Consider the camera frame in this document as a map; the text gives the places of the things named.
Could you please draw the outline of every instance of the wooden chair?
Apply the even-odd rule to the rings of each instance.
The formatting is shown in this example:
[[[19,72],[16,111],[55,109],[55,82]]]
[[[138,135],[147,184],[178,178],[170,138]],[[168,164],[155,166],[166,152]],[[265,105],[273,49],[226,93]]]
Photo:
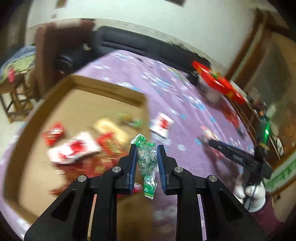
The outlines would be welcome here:
[[[23,86],[23,93],[18,93],[17,89],[21,85]],[[6,93],[9,93],[11,97],[11,102],[8,106],[6,106],[2,96]],[[19,95],[24,95],[25,99],[19,99]],[[10,123],[13,123],[17,116],[24,119],[28,115],[28,113],[33,109],[33,105],[30,102],[24,74],[17,75],[15,81],[11,83],[8,81],[8,78],[6,78],[4,82],[0,84],[0,101]],[[15,111],[9,112],[12,105],[14,105]]]

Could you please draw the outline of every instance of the black cable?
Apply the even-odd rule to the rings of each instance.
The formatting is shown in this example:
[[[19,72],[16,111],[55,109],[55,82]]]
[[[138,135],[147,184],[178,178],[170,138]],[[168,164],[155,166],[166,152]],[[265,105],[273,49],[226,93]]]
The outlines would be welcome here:
[[[256,188],[257,188],[257,186],[258,186],[258,183],[256,183],[256,185],[255,185],[255,189],[254,189],[254,191],[253,191],[253,194],[252,194],[252,196],[251,196],[251,200],[250,200],[250,203],[249,203],[249,206],[248,206],[248,211],[249,211],[249,209],[250,209],[250,207],[251,207],[251,204],[253,203],[253,201],[254,201],[254,194],[255,194],[255,191],[256,191]]]

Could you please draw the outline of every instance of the metal screw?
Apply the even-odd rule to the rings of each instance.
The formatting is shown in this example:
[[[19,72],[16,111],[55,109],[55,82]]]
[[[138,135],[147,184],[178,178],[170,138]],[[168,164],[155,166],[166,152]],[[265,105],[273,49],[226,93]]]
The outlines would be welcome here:
[[[86,180],[85,175],[81,175],[81,176],[78,177],[78,181],[81,182],[81,183],[84,182],[85,180]]]
[[[183,168],[182,167],[175,167],[174,170],[175,170],[175,172],[180,173],[183,171]]]
[[[209,176],[209,180],[211,182],[216,182],[218,180],[218,178],[216,176],[214,176],[214,175],[211,175],[211,176]]]
[[[112,168],[112,171],[113,172],[120,172],[121,171],[121,167],[119,167],[119,166],[113,167]]]

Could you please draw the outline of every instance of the open cardboard box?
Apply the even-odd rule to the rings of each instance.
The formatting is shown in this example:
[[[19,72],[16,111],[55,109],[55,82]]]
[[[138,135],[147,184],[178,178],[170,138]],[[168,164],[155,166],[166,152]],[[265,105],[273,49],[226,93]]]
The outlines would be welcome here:
[[[6,202],[23,219],[33,223],[55,200],[56,195],[49,191],[66,183],[64,175],[57,175],[55,165],[48,159],[46,151],[49,147],[41,136],[57,121],[65,128],[65,138],[57,145],[80,131],[89,131],[101,117],[118,123],[119,112],[130,113],[143,121],[140,129],[121,126],[131,140],[138,133],[149,139],[146,101],[143,93],[123,86],[74,74],[65,77],[47,93],[44,103],[28,122],[16,144],[5,178]],[[98,132],[90,132],[94,138],[99,136]],[[124,148],[127,153],[129,148],[130,143]],[[136,197],[137,202],[148,202],[143,194],[141,196],[143,198]]]

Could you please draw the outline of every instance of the snack wrapper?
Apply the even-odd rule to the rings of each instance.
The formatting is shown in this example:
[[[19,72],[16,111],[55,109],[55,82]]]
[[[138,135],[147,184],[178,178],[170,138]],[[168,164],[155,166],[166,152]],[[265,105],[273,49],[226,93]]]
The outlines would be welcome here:
[[[49,159],[57,164],[71,164],[82,156],[100,152],[101,147],[88,132],[80,132],[59,147],[47,151]]]
[[[131,144],[138,147],[138,169],[139,173],[144,177],[145,197],[153,199],[157,186],[155,181],[157,159],[156,150],[153,149],[155,143],[147,142],[144,135],[138,134],[131,141]]]
[[[114,122],[108,118],[99,119],[93,127],[101,134],[107,134],[112,132],[114,139],[121,145],[124,146],[129,140],[130,136],[123,130],[121,130]]]
[[[142,120],[134,118],[131,114],[129,113],[120,113],[119,116],[120,120],[122,123],[125,123],[129,126],[133,126],[136,128],[141,128],[142,127]]]
[[[200,138],[200,140],[204,144],[207,145],[208,144],[208,141],[210,139],[214,139],[214,140],[219,141],[219,138],[213,132],[211,132],[209,128],[207,128],[205,126],[202,126],[202,130],[203,130],[203,134],[202,134],[202,137]],[[224,155],[220,151],[216,150],[215,148],[212,148],[212,147],[210,147],[208,145],[207,145],[207,147],[209,148],[209,150],[211,150],[215,154],[215,156],[217,158],[221,159],[221,158],[224,157]]]
[[[169,130],[174,121],[163,113],[158,113],[156,122],[149,128],[151,131],[168,138]]]
[[[60,138],[64,136],[64,127],[60,122],[57,122],[52,129],[42,133],[45,142],[48,146],[53,146]]]
[[[106,133],[96,139],[96,142],[107,152],[109,155],[126,156],[127,154],[113,138],[113,133]]]

